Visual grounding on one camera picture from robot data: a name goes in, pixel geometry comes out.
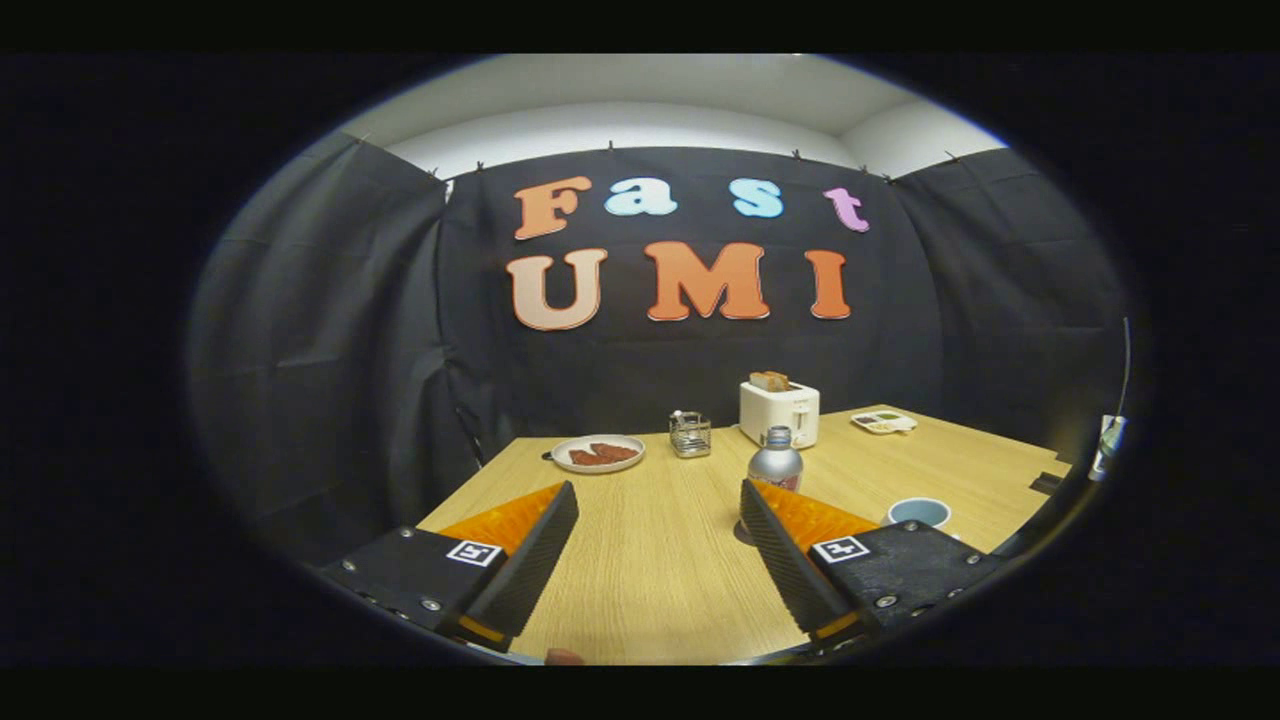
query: orange letter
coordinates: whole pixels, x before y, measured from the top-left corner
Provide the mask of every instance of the orange letter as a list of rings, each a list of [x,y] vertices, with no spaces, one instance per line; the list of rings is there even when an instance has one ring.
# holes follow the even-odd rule
[[[649,309],[650,320],[684,320],[689,307],[680,301],[680,288],[710,318],[728,288],[728,300],[721,315],[730,320],[759,320],[769,316],[769,306],[760,296],[760,258],[764,249],[745,242],[731,242],[721,250],[710,270],[684,242],[654,242],[644,249],[658,268],[658,304]]]
[[[567,331],[595,316],[600,309],[600,263],[609,254],[599,247],[575,250],[564,256],[573,266],[573,304],[563,310],[547,305],[547,268],[552,259],[545,255],[521,258],[507,263],[511,273],[511,297],[516,318],[535,331]]]
[[[840,275],[845,256],[829,250],[810,250],[804,256],[813,263],[814,293],[818,296],[809,309],[813,316],[844,320],[850,313],[849,305],[845,305],[845,279]]]
[[[568,227],[568,220],[556,217],[556,210],[568,215],[577,210],[575,190],[591,190],[591,181],[579,176],[547,184],[526,187],[516,193],[524,211],[524,223],[516,231],[516,240],[529,240]]]

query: silver bottle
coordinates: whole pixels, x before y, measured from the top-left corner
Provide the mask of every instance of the silver bottle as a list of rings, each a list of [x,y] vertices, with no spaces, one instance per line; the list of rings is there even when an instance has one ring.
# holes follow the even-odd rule
[[[804,459],[791,447],[791,428],[773,425],[765,436],[764,447],[758,450],[748,464],[746,477],[799,492],[803,474]]]

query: bread slice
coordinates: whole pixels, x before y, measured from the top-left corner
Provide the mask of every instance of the bread slice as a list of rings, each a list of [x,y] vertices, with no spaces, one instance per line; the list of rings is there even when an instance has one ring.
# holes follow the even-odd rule
[[[751,373],[750,379],[753,386],[767,392],[786,392],[791,389],[791,383],[787,380],[787,377],[782,373],[774,373],[773,370]]]

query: ceiling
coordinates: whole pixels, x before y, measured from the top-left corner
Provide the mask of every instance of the ceiling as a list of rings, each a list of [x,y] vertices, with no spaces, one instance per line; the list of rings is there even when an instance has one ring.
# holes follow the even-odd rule
[[[342,129],[389,146],[467,120],[582,102],[667,102],[759,115],[840,137],[918,97],[815,55],[500,55],[426,82]]]

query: toaster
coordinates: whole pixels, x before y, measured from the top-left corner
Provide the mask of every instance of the toaster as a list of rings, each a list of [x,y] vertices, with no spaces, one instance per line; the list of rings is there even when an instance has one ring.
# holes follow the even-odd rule
[[[746,382],[739,386],[737,427],[756,445],[764,446],[769,428],[791,428],[791,447],[818,442],[818,391],[797,383],[791,389],[769,392]]]

